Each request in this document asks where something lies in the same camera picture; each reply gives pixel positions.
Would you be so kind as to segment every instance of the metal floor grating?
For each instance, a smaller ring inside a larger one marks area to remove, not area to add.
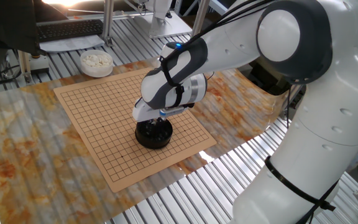
[[[131,17],[113,20],[114,47],[96,47],[109,53],[114,65],[158,56],[167,42],[186,42],[189,35],[150,39]],[[80,55],[84,50],[48,54],[50,71],[33,75],[35,83],[81,74]],[[18,65],[17,54],[9,51],[10,65]],[[0,84],[0,91],[20,88],[25,81]],[[227,223],[232,218],[234,199],[254,179],[264,159],[272,155],[286,133],[286,122],[278,118],[260,136],[233,149],[196,172],[169,185],[106,224],[116,223]],[[358,183],[345,173],[339,181],[334,212],[320,213],[312,223],[358,223],[358,203],[353,192]]]
[[[281,143],[287,129],[278,118],[260,136],[215,159],[169,185],[107,224],[122,223],[227,223],[232,218],[234,199],[255,178]],[[339,181],[334,212],[324,211],[312,223],[358,223],[358,202],[353,192],[358,183],[345,173]]]

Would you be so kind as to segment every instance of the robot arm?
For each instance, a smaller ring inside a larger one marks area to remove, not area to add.
[[[230,224],[306,223],[319,205],[299,192],[332,200],[337,190],[323,195],[358,152],[358,0],[281,0],[258,11],[269,2],[236,2],[228,14],[258,6],[185,44],[167,44],[161,66],[144,78],[133,112],[138,121],[181,113],[204,97],[202,73],[259,56],[288,82],[308,84],[269,160],[298,192],[263,167],[234,201]]]
[[[255,3],[250,7],[259,11],[213,29],[187,45],[186,50],[181,50],[182,43],[174,42],[163,48],[160,59],[166,60],[162,64],[165,63],[167,73],[162,65],[143,79],[142,98],[133,111],[137,121],[183,112],[205,96],[207,80],[203,73],[240,67],[259,57],[255,31],[266,3],[250,2]],[[172,52],[179,54],[168,58]],[[175,84],[180,84],[183,90],[180,97]]]

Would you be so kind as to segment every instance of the orange marble pattern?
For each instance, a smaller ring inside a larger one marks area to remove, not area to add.
[[[155,59],[114,67],[146,68]],[[217,72],[191,112],[218,144],[114,194],[53,89],[86,75],[0,93],[0,219],[3,223],[102,223],[245,141],[277,118],[272,96],[237,70]]]

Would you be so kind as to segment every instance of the cable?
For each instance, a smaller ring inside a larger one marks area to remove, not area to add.
[[[19,77],[21,75],[21,71],[19,71],[15,76],[13,76],[12,78],[8,78],[8,79],[5,79],[5,80],[0,80],[0,84],[3,84],[3,83],[7,83],[7,82],[11,82],[13,80],[15,80],[17,77]]]
[[[243,2],[243,3],[239,4],[238,6],[234,7],[233,9],[227,11],[216,22],[212,23],[210,26],[208,26],[207,28],[202,30],[199,34],[197,34],[194,37],[192,37],[188,42],[184,43],[179,49],[175,49],[172,53],[170,53],[170,55],[168,55],[165,58],[165,60],[163,60],[162,63],[166,63],[172,57],[175,57],[179,53],[182,53],[185,50],[187,50],[189,48],[190,44],[192,44],[194,41],[196,41],[197,39],[199,39],[201,36],[205,35],[209,31],[211,31],[211,30],[213,30],[215,28],[218,28],[220,26],[223,26],[225,24],[228,24],[230,22],[233,22],[233,21],[235,21],[237,19],[240,19],[240,18],[238,18],[239,16],[245,17],[245,16],[248,16],[249,14],[253,14],[253,13],[257,12],[257,11],[263,10],[265,7],[262,8],[262,9],[258,9],[255,12],[251,12],[249,14],[244,15],[245,13],[247,13],[247,12],[253,10],[253,9],[256,9],[256,8],[258,8],[260,6],[263,6],[263,5],[267,4],[267,3],[270,3],[270,2],[275,1],[275,0],[263,0],[261,2],[255,3],[252,6],[249,6],[249,7],[247,7],[247,8],[245,8],[245,9],[243,9],[243,10],[241,10],[241,11],[239,11],[239,12],[237,12],[237,13],[232,15],[232,13],[237,11],[238,9],[240,9],[240,8],[242,8],[242,7],[244,7],[244,6],[248,5],[248,4],[251,4],[253,2],[256,2],[256,1],[258,1],[258,0],[249,0],[249,1]]]
[[[215,72],[212,72],[212,75],[210,77],[208,77],[206,80],[208,81],[210,78],[212,78],[212,76],[215,75]]]
[[[309,224],[311,224],[311,221],[313,220],[313,216],[314,216],[314,212],[311,214],[310,216],[310,221],[309,221]]]
[[[288,91],[288,97],[287,97],[287,129],[290,127],[290,97],[291,97],[291,87]]]
[[[6,68],[5,70],[0,71],[0,74],[1,74],[1,73],[4,73],[4,72],[7,72],[7,71],[9,71],[9,70],[12,70],[13,68],[17,68],[17,67],[19,67],[19,66],[20,66],[20,65],[15,65],[15,66],[12,66],[12,67]]]

